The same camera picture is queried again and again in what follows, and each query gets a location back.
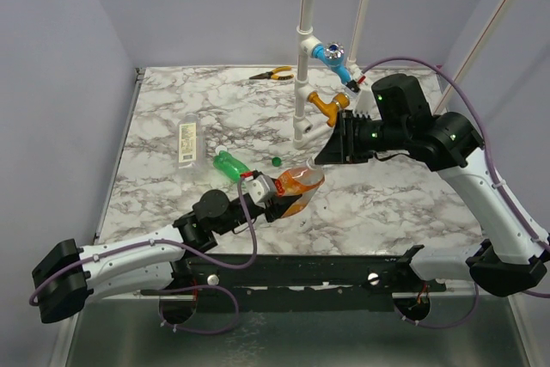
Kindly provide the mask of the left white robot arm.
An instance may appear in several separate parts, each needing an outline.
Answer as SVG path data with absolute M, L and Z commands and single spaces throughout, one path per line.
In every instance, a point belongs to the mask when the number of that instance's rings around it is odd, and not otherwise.
M 153 290 L 173 294 L 190 285 L 190 272 L 178 262 L 199 257 L 230 270 L 250 267 L 258 253 L 254 219 L 272 223 L 297 212 L 299 195 L 282 196 L 253 190 L 237 199 L 221 190 L 204 193 L 191 211 L 173 223 L 130 240 L 79 247 L 73 239 L 58 242 L 32 270 L 34 291 L 29 304 L 49 324 L 79 313 L 86 303 L 120 293 Z M 208 252 L 224 235 L 246 224 L 252 251 L 237 264 L 214 258 Z

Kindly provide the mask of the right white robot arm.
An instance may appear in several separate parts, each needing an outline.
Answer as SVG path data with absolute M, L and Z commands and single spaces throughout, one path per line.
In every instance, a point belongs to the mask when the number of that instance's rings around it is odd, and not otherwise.
M 504 189 L 486 159 L 488 145 L 459 113 L 373 120 L 339 114 L 317 165 L 360 164 L 379 153 L 404 151 L 445 180 L 485 236 L 466 248 L 410 248 L 395 270 L 397 285 L 417 290 L 434 279 L 473 281 L 497 297 L 536 287 L 547 275 L 549 234 Z

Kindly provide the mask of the orange label tea bottle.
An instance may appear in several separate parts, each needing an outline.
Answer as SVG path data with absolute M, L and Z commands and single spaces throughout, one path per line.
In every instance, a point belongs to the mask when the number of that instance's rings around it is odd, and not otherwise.
M 315 166 L 316 169 L 309 169 L 305 162 L 300 167 L 289 168 L 284 171 L 277 178 L 276 187 L 278 189 L 278 195 L 281 197 L 301 195 L 302 198 L 299 202 L 302 204 L 303 209 L 305 209 L 309 201 L 325 181 L 325 174 L 322 167 L 319 165 Z

